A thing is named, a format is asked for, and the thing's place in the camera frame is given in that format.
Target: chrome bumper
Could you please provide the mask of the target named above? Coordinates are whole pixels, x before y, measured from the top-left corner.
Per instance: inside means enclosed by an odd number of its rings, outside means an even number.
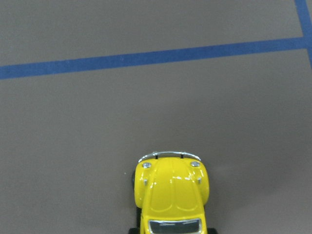
[[[177,156],[177,155],[180,155],[181,158],[183,158],[183,157],[190,157],[190,158],[194,158],[194,159],[196,159],[198,161],[201,161],[200,157],[198,157],[196,155],[193,155],[193,154],[190,154],[190,153],[187,153],[187,152],[162,151],[162,152],[152,152],[151,154],[145,155],[142,158],[140,158],[138,163],[141,162],[141,161],[147,160],[149,158],[153,158],[153,157],[154,158],[158,158],[159,156],[171,157],[171,156]]]

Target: headlight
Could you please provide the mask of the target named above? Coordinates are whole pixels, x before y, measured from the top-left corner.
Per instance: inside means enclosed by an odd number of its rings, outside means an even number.
[[[150,162],[144,162],[143,164],[142,164],[142,167],[143,168],[150,168],[152,166],[152,164],[150,163]]]
[[[199,162],[191,162],[192,167],[199,167],[200,163]]]

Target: toy car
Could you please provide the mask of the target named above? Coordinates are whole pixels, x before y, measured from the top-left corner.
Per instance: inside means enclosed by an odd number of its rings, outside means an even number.
[[[209,179],[201,159],[187,152],[153,152],[133,173],[136,228],[129,234],[217,234],[207,229]]]

